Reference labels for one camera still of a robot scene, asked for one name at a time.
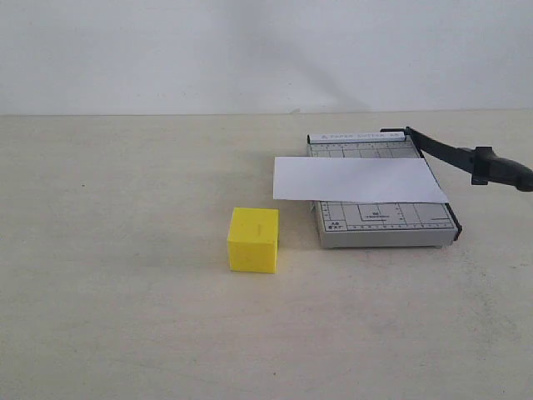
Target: metal blade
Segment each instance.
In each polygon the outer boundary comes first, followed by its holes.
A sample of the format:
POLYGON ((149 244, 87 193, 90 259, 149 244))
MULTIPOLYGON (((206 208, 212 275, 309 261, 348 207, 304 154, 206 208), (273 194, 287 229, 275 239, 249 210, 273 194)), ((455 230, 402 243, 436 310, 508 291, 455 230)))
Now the metal blade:
POLYGON ((474 154, 472 150, 467 148, 452 147, 448 146, 447 144, 437 142, 435 139, 427 137, 423 133, 420 133, 410 127, 406 128, 406 133, 411 135, 411 139, 423 152, 439 158, 445 163, 449 163, 450 165, 453 165, 454 167, 462 169, 468 173, 474 172, 474 154))

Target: wall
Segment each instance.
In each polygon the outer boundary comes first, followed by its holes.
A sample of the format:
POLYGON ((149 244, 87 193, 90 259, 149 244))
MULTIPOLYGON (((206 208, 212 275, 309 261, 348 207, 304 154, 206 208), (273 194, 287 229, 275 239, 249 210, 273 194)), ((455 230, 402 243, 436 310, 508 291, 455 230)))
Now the wall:
POLYGON ((7 0, 0 113, 533 108, 533 2, 7 0))

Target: paper cutter base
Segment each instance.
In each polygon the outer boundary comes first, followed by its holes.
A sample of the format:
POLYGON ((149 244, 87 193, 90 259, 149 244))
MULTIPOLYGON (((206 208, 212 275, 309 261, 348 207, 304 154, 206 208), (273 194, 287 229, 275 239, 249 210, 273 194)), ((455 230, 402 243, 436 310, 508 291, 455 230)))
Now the paper cutter base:
MULTIPOLYGON (((402 142, 343 142, 307 144, 311 157, 420 158, 406 135, 402 142)), ((449 204, 312 202, 324 248, 446 246, 461 226, 449 204)))

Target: black plastic handle grip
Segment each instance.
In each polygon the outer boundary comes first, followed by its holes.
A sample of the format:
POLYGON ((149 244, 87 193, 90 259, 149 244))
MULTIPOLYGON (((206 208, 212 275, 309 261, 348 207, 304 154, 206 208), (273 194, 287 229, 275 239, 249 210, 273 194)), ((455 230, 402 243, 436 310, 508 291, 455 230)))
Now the black plastic handle grip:
POLYGON ((495 182, 514 186, 521 192, 533 192, 533 171, 525 165, 498 157, 492 147, 476 147, 473 158, 472 185, 495 182))

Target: yellow block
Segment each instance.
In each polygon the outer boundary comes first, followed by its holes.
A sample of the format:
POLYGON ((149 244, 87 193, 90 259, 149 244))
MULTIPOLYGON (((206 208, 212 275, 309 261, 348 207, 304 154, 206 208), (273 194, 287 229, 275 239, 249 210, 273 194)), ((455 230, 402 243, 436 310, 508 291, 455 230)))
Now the yellow block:
POLYGON ((233 209, 227 235, 230 269, 248 273, 276 273, 279 210, 233 209))

